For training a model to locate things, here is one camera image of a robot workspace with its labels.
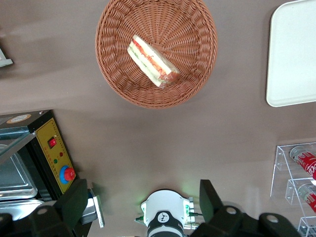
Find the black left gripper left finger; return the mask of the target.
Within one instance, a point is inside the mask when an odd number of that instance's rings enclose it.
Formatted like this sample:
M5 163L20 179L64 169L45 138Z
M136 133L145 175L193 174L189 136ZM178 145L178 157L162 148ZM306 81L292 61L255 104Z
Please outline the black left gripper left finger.
M88 203L86 179L75 180L54 203L43 203L27 217L13 220L9 213L0 215L2 237L72 237L72 230Z

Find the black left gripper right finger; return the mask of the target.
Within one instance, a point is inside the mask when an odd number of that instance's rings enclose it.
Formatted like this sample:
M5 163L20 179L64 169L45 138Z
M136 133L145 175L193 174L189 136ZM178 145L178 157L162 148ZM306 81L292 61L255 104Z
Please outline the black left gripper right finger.
M204 223L192 237L299 237L291 222L276 213L254 219L232 205L224 205L210 180L201 180L199 205Z

